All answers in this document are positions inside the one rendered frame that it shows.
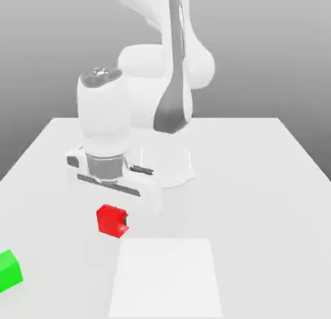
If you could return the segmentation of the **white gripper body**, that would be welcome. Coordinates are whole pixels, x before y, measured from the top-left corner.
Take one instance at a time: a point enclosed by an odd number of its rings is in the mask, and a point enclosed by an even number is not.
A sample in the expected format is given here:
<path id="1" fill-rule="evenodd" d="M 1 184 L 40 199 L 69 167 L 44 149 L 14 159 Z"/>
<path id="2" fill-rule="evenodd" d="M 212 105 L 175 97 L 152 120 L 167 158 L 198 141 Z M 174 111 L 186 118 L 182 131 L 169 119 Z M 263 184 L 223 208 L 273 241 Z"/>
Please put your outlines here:
<path id="1" fill-rule="evenodd" d="M 78 204 L 97 211 L 110 205 L 129 214 L 156 214 L 162 210 L 162 186 L 152 174 L 123 168 L 96 177 L 85 170 L 68 168 L 70 193 Z"/>

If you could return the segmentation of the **small red cube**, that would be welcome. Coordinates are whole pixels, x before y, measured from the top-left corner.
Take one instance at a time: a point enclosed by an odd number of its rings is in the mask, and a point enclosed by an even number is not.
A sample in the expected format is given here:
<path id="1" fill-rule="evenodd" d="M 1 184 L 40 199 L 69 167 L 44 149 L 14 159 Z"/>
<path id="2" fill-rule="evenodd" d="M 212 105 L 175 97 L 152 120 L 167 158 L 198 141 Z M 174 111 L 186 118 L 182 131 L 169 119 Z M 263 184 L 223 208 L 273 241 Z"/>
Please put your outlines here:
<path id="1" fill-rule="evenodd" d="M 111 205 L 102 205 L 96 212 L 98 229 L 100 232 L 115 238 L 121 238 L 128 230 L 127 211 L 113 207 Z"/>

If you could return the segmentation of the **small green cube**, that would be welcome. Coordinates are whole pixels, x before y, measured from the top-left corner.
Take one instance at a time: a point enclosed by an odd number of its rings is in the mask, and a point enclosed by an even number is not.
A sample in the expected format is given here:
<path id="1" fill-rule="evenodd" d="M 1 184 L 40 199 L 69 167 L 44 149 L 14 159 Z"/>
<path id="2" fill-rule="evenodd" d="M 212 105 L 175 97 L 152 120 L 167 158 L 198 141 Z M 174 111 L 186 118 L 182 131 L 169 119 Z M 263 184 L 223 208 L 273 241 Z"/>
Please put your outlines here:
<path id="1" fill-rule="evenodd" d="M 0 293 L 22 281 L 21 268 L 13 252 L 8 249 L 0 253 Z"/>

